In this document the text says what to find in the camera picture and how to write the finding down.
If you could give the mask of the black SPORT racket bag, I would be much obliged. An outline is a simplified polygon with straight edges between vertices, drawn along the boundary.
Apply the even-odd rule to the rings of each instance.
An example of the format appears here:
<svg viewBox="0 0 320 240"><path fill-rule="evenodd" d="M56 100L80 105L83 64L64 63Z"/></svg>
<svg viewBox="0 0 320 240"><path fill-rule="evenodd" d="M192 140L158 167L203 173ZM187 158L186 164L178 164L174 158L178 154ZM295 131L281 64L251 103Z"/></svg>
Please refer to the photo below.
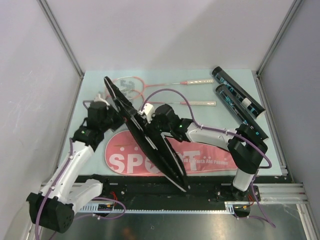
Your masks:
<svg viewBox="0 0 320 240"><path fill-rule="evenodd" d="M163 133L139 114L108 76L103 81L119 114L125 118L127 128L147 158L173 185L187 192L190 185L185 167Z"/></svg>

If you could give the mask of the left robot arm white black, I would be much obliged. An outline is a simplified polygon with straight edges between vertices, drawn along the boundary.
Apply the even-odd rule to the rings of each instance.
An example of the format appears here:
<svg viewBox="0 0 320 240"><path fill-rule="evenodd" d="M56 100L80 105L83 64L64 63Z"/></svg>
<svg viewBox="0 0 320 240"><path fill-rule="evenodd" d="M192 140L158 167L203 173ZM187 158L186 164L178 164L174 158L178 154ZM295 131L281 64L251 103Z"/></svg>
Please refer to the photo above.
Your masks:
<svg viewBox="0 0 320 240"><path fill-rule="evenodd" d="M64 233L71 226L75 215L94 198L105 200L111 188L107 179L94 174L76 190L72 187L80 170L91 158L105 132L116 130L124 120L106 101L92 101L87 109L87 117L69 139L69 151L62 164L39 193L31 192L26 201L29 216L35 225L35 237L40 238L39 228L44 227Z"/></svg>

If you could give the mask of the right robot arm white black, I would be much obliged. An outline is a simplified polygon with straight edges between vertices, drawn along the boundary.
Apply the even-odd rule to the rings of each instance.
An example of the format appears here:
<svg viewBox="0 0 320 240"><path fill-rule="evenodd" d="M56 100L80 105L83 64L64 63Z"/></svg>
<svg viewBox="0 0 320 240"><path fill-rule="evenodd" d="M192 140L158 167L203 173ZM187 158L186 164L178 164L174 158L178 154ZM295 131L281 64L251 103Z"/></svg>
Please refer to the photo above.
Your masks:
<svg viewBox="0 0 320 240"><path fill-rule="evenodd" d="M155 108L146 103L138 112L145 119L147 130L179 142L205 144L226 150L237 167L228 190L220 194L227 199L242 201L268 150L264 140L245 124L235 129L210 128L198 124L194 118L180 118L173 108L163 104Z"/></svg>

